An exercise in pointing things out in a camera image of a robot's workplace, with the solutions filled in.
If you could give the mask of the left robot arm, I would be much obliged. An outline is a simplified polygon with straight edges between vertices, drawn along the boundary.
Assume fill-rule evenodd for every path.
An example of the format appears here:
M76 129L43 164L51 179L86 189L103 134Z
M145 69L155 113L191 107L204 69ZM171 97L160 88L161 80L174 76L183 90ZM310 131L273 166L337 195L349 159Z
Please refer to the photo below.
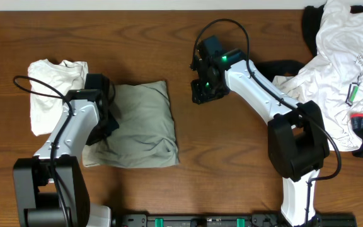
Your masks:
M102 74L88 74L83 89L66 94L47 83L43 86L62 101L62 112L44 145L13 166L19 223L109 227L112 210L91 203L80 162L85 146L106 139L119 127L109 110L114 85Z

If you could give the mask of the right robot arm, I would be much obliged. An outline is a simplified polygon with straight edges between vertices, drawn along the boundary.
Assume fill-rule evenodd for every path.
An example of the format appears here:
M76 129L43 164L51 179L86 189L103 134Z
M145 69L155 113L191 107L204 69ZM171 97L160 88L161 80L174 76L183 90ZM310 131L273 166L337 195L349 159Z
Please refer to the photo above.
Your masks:
M233 91L264 120L268 157L282 176L281 214L289 226L319 226L314 204L314 178L330 154L321 110L300 103L276 88L239 49L226 51L215 36L195 44L191 69L192 100L203 104Z

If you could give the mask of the grey-green shorts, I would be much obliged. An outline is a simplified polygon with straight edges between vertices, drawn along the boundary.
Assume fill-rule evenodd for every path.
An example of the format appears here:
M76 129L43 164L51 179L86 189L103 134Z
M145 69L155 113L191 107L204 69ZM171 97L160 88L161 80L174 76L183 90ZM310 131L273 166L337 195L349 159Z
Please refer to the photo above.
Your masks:
M116 85L110 112L119 128L84 147L83 166L163 168L179 164L165 81Z

